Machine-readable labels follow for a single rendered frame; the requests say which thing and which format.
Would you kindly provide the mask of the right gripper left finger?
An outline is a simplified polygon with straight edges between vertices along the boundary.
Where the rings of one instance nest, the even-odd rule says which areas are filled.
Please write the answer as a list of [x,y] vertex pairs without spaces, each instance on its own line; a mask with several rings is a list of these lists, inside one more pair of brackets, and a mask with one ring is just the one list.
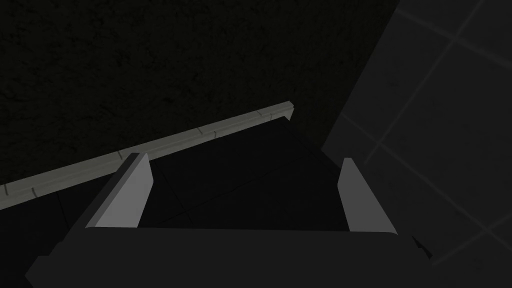
[[154,178],[147,153],[131,153],[91,203],[85,227],[136,228]]

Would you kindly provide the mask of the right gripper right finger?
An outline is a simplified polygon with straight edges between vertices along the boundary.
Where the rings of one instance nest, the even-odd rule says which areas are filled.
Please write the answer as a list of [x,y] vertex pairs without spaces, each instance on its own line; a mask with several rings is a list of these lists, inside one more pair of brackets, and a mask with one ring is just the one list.
[[398,233],[351,158],[343,159],[337,190],[350,232]]

